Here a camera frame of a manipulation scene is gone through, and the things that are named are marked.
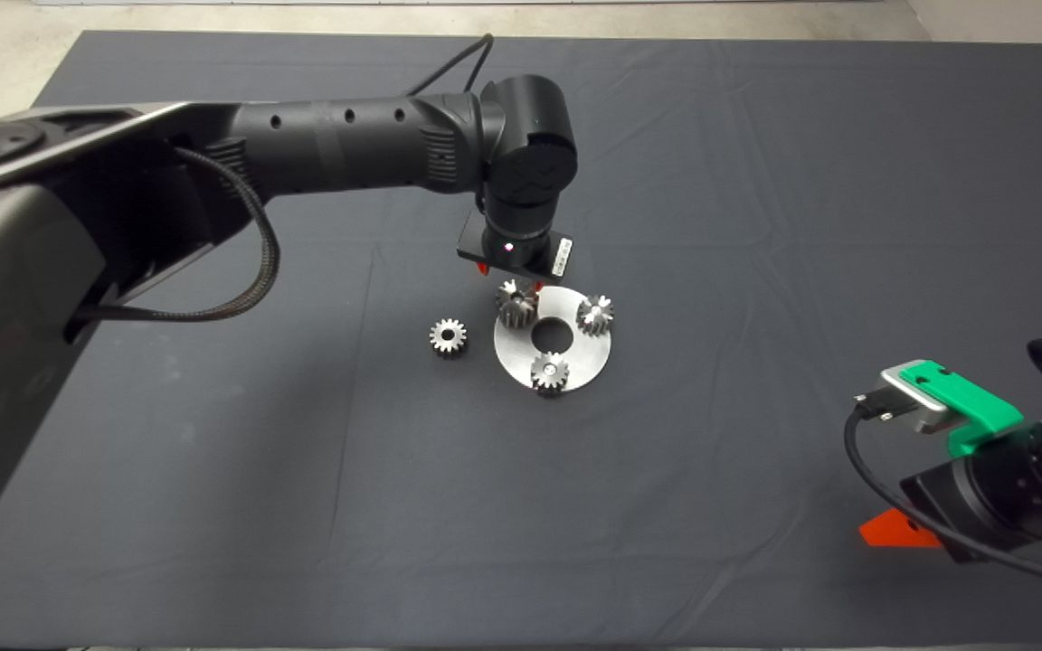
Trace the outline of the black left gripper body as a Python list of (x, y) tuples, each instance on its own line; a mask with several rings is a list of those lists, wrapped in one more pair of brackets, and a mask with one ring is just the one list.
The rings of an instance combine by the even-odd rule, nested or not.
[(488, 270), (525, 278), (562, 278), (573, 254), (573, 239), (547, 231), (537, 237), (508, 237), (471, 215), (458, 236), (458, 256)]

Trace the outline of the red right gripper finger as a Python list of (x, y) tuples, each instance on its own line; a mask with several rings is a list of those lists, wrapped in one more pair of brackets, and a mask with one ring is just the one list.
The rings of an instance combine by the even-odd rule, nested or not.
[(897, 508), (889, 508), (859, 526), (859, 535), (869, 547), (896, 549), (940, 549), (940, 540), (931, 529), (914, 522)]

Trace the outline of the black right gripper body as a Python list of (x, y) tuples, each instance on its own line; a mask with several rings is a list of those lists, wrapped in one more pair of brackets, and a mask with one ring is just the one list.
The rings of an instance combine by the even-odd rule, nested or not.
[(902, 479), (900, 489), (915, 510), (943, 527), (996, 551), (1012, 549), (1012, 529), (981, 499), (967, 462), (951, 460), (921, 471)]

